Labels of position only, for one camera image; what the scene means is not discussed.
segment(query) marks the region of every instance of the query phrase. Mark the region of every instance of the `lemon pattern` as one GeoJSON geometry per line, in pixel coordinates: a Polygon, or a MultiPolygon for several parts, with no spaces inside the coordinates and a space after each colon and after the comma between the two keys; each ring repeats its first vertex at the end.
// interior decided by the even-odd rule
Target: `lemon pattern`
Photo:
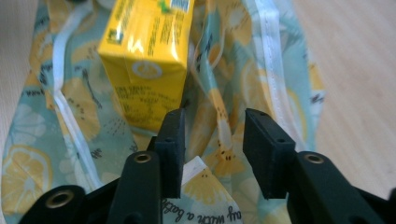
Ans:
{"type": "Polygon", "coordinates": [[[79,128],[86,140],[93,139],[100,131],[100,124],[96,113],[96,103],[81,78],[72,78],[64,84],[62,89],[79,128]]]}
{"type": "Polygon", "coordinates": [[[15,145],[3,163],[3,212],[25,213],[51,187],[50,158],[36,148],[15,145]]]}
{"type": "Polygon", "coordinates": [[[232,199],[227,190],[207,168],[185,185],[183,193],[204,204],[213,204],[221,200],[230,201],[232,199]]]}
{"type": "MultiPolygon", "coordinates": [[[[264,200],[242,152],[245,109],[274,115],[265,59],[255,49],[262,38],[258,15],[264,5],[254,1],[195,1],[191,42],[196,49],[182,104],[187,111],[186,162],[199,155],[207,167],[182,187],[182,196],[189,202],[186,208],[180,207],[186,209],[184,218],[187,209],[193,208],[198,215],[219,204],[235,204],[245,223],[288,223],[284,201],[264,200]]],[[[313,131],[323,102],[323,85],[316,65],[306,57],[304,36],[290,1],[273,1],[280,15],[290,109],[299,134],[314,149],[313,131]]],[[[29,58],[31,71],[24,91],[36,90],[40,96],[21,95],[3,156],[2,209],[10,222],[55,186],[78,183],[87,192],[93,190],[51,96],[52,42],[76,3],[39,2],[29,58]]],[[[150,136],[132,132],[124,121],[96,52],[109,11],[92,2],[93,13],[69,39],[62,91],[88,143],[98,176],[106,183],[120,175],[130,153],[147,148],[150,136]]],[[[140,65],[135,70],[144,77],[161,75],[155,66],[140,65]]]]}

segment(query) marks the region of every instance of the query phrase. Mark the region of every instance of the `wooden floor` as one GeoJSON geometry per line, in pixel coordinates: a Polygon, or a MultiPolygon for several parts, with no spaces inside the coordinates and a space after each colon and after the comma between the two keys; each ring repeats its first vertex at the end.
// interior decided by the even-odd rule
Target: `wooden floor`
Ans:
{"type": "MultiPolygon", "coordinates": [[[[327,90],[318,152],[353,185],[387,198],[396,187],[396,1],[293,2],[327,90]]],[[[35,6],[0,6],[1,151],[29,70],[35,6]]]]}

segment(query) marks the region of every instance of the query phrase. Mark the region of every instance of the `yellow box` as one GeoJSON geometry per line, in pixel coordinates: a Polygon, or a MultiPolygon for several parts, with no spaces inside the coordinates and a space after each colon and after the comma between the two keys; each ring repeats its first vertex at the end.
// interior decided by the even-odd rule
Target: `yellow box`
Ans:
{"type": "Polygon", "coordinates": [[[179,108],[193,0],[118,0],[99,55],[128,122],[157,132],[179,108]]]}

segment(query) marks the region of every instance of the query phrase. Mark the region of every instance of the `black plastic part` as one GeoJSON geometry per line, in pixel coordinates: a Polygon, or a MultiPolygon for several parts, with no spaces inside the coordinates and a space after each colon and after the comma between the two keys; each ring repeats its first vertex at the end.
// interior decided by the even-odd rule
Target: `black plastic part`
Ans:
{"type": "Polygon", "coordinates": [[[87,223],[106,223],[118,183],[118,179],[113,180],[85,196],[84,211],[87,214],[87,223]]]}
{"type": "Polygon", "coordinates": [[[295,142],[261,111],[247,109],[243,150],[265,199],[284,199],[286,164],[293,161],[295,142]]]}
{"type": "Polygon", "coordinates": [[[85,223],[85,192],[79,186],[60,186],[43,194],[23,216],[21,224],[85,223]]]}
{"type": "Polygon", "coordinates": [[[155,139],[155,152],[161,160],[163,197],[180,198],[185,153],[185,110],[166,114],[155,139]]]}
{"type": "Polygon", "coordinates": [[[291,195],[304,198],[309,210],[301,206],[301,200],[290,202],[290,218],[293,223],[362,223],[381,224],[384,221],[375,213],[370,205],[353,188],[332,162],[315,152],[300,152],[290,167],[293,179],[291,195]],[[300,214],[310,213],[312,220],[304,220],[300,214]]]}
{"type": "Polygon", "coordinates": [[[394,198],[396,196],[396,189],[392,191],[388,201],[362,189],[356,190],[386,223],[396,223],[396,198],[394,198]]]}
{"type": "Polygon", "coordinates": [[[162,223],[161,198],[157,153],[136,152],[125,162],[106,223],[162,223]]]}

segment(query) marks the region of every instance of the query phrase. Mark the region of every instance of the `yellow lemon illustration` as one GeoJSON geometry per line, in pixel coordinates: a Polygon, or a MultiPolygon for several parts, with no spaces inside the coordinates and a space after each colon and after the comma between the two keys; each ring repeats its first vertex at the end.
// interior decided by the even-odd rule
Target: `yellow lemon illustration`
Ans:
{"type": "MultiPolygon", "coordinates": [[[[51,0],[46,1],[48,9],[49,9],[49,17],[50,17],[50,29],[53,33],[59,33],[64,26],[64,23],[68,19],[70,13],[75,8],[75,4],[69,1],[64,0],[51,0]]],[[[97,18],[97,10],[98,4],[96,1],[92,1],[93,12],[90,13],[87,18],[85,18],[81,25],[76,30],[76,33],[81,33],[90,29],[97,18]]]]}
{"type": "Polygon", "coordinates": [[[184,186],[183,193],[204,204],[214,204],[224,199],[231,200],[227,190],[207,168],[184,186]]]}
{"type": "Polygon", "coordinates": [[[72,54],[72,64],[99,57],[96,50],[99,44],[98,42],[98,40],[93,40],[76,49],[72,54]]]}
{"type": "Polygon", "coordinates": [[[4,214],[25,213],[50,190],[50,158],[38,149],[15,145],[4,159],[2,179],[4,214]]]}
{"type": "Polygon", "coordinates": [[[36,86],[40,85],[37,75],[40,73],[41,64],[52,56],[52,37],[49,30],[45,30],[35,36],[30,52],[29,64],[31,70],[25,86],[36,86]]]}
{"type": "Polygon", "coordinates": [[[209,55],[207,59],[211,66],[216,66],[216,63],[219,61],[219,57],[221,56],[221,46],[219,43],[216,43],[212,49],[209,51],[209,55]]]}
{"type": "Polygon", "coordinates": [[[265,72],[258,70],[253,61],[248,61],[241,72],[241,93],[247,107],[270,111],[271,98],[265,72]]]}
{"type": "Polygon", "coordinates": [[[82,79],[74,77],[64,84],[64,98],[69,104],[79,128],[87,141],[93,139],[100,131],[96,113],[96,104],[82,79]]]}
{"type": "Polygon", "coordinates": [[[251,18],[243,3],[239,0],[218,1],[221,19],[225,21],[226,31],[239,41],[247,45],[251,39],[251,18]]]}
{"type": "Polygon", "coordinates": [[[207,143],[216,127],[216,111],[210,101],[201,94],[197,112],[192,125],[190,143],[187,150],[187,159],[202,156],[207,143]]]}

